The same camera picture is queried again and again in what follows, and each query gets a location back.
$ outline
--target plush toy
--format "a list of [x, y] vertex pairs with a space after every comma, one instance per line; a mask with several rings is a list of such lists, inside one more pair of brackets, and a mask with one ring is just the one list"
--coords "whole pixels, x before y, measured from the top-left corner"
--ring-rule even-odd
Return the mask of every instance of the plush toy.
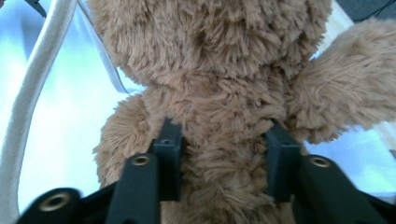
[[181, 201], [163, 223], [291, 223], [266, 195], [276, 119], [298, 141], [396, 119], [396, 23], [368, 20], [310, 61], [327, 0], [91, 0], [116, 66], [146, 90], [120, 102], [94, 150], [102, 186], [146, 152], [165, 117], [183, 128]]

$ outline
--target teddy bear's arm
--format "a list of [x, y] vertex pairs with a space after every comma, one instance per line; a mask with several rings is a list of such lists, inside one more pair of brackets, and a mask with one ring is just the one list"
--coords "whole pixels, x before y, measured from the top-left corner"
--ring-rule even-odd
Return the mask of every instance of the teddy bear's arm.
[[369, 20], [339, 35], [286, 98], [291, 132], [311, 143], [396, 119], [396, 22]]
[[100, 143], [93, 150], [102, 187], [120, 178], [126, 159], [149, 148], [153, 129], [142, 98], [135, 95], [120, 102], [102, 129]]

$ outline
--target white tube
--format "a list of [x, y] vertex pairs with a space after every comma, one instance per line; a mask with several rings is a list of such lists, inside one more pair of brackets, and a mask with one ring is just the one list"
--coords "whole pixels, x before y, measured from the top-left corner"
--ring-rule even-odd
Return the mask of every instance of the white tube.
[[1, 223], [15, 223], [19, 217], [18, 185], [35, 104], [64, 41], [76, 4], [77, 0], [52, 0], [49, 15], [27, 63], [0, 151]]

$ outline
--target light blue surface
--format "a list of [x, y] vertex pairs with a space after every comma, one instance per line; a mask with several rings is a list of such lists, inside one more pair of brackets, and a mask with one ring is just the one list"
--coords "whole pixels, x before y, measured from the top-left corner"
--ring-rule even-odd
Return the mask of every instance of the light blue surface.
[[[49, 0], [40, 4], [48, 11]], [[0, 9], [0, 144], [43, 23], [24, 1], [6, 1]], [[76, 188], [83, 196], [98, 190], [92, 149], [117, 101], [126, 96], [111, 85], [78, 10], [33, 117], [21, 173], [22, 211], [50, 189]], [[337, 161], [358, 188], [386, 198], [396, 194], [396, 162], [376, 132], [358, 129], [308, 148]]]

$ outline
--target black wire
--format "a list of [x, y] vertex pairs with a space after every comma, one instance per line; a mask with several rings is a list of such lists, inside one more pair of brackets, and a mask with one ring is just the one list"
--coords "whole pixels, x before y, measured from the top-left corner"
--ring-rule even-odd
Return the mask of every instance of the black wire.
[[381, 12], [382, 12], [385, 8], [389, 7], [390, 5], [392, 5], [392, 4], [395, 3], [395, 2], [396, 2], [396, 0], [389, 0], [384, 6], [382, 6], [382, 7], [380, 7], [379, 9], [373, 11], [372, 13], [370, 13], [368, 16], [366, 16], [366, 17], [364, 17], [364, 18], [354, 20], [354, 22], [365, 21], [365, 20], [369, 19], [370, 17], [372, 17], [375, 13], [376, 13], [376, 14], [375, 14], [375, 17], [378, 17], [379, 14], [381, 14]]

